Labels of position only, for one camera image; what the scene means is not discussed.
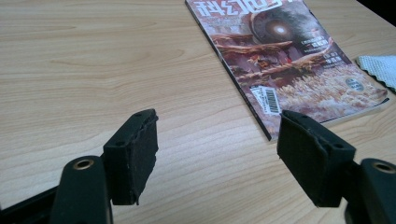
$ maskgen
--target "white barcode label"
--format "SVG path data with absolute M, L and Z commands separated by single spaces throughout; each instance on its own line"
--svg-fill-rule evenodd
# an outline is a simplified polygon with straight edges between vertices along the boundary
M 256 100 L 262 106 L 264 114 L 278 115 L 280 113 L 279 102 L 275 88 L 255 86 L 250 88 Z

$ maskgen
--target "wooden table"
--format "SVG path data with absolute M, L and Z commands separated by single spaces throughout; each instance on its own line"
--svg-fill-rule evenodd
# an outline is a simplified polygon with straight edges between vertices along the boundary
M 396 29 L 354 0 L 306 0 L 354 60 L 396 54 Z M 159 151 L 115 223 L 344 223 L 317 208 L 267 141 L 183 0 L 0 2 L 0 203 L 58 185 L 155 108 Z M 356 162 L 396 163 L 396 104 L 331 127 Z

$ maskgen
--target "cloth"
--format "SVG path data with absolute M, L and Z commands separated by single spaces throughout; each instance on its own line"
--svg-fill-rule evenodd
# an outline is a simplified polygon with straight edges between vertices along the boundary
M 396 90 L 396 55 L 387 56 L 359 56 L 358 66 L 368 72 L 370 76 L 385 83 L 392 91 Z

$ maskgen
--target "clamp jaw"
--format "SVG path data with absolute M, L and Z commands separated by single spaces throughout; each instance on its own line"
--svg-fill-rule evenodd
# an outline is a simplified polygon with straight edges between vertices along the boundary
M 0 211 L 0 223 L 109 224 L 114 205 L 138 204 L 158 150 L 154 109 L 133 114 L 104 145 L 101 157 L 76 158 L 58 187 Z
M 396 223 L 396 166 L 353 161 L 356 148 L 307 115 L 281 114 L 277 154 L 317 207 L 348 202 L 346 223 Z

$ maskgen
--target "magazine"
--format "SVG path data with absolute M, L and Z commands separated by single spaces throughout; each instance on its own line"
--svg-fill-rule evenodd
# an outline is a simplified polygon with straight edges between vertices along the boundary
M 303 0 L 186 0 L 269 140 L 283 109 L 324 123 L 388 98 L 332 40 Z

